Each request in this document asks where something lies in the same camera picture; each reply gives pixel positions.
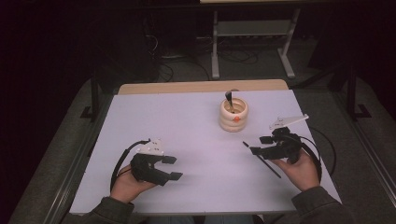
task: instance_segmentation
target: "person's left hand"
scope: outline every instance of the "person's left hand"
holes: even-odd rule
[[[110,197],[123,203],[130,203],[140,193],[156,185],[147,181],[137,181],[131,173],[131,165],[123,167],[110,192]]]

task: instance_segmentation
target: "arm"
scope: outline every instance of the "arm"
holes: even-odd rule
[[[300,159],[273,160],[301,193],[292,199],[302,223],[355,223],[351,213],[320,186],[317,169],[312,159],[301,149]]]
[[[122,168],[110,192],[110,196],[102,201],[88,214],[80,216],[67,216],[63,224],[67,223],[128,223],[134,211],[131,203],[140,193],[155,187],[155,184],[136,181],[130,172],[130,165]]]

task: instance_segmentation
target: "white tabletop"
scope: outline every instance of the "white tabletop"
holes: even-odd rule
[[[292,91],[239,91],[249,106],[246,128],[228,133],[219,126],[219,105],[224,92],[116,95],[106,116],[90,162],[79,186],[71,213],[88,213],[109,195],[110,177],[125,148],[134,142],[161,138],[165,155],[175,164],[156,163],[167,173],[181,172],[139,195],[134,213],[224,214],[292,211],[290,199],[299,193],[283,172],[272,173],[242,141],[262,146],[259,137],[271,135],[269,125],[278,117],[301,116]],[[292,133],[312,140],[305,121],[289,126]],[[128,164],[136,148],[131,150]],[[339,196],[323,166],[321,185]]]

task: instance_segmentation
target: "cup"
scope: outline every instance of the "cup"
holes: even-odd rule
[[[248,104],[240,99],[233,98],[233,111],[230,103],[224,100],[220,104],[219,125],[230,133],[236,133],[245,128],[248,120]]]

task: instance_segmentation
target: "sleeve cuff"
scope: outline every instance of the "sleeve cuff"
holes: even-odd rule
[[[312,213],[317,208],[338,203],[323,187],[315,187],[301,192],[291,201],[301,217]]]
[[[127,223],[133,211],[132,203],[122,203],[110,197],[103,198],[99,205],[93,209],[93,212],[98,216],[117,223]]]

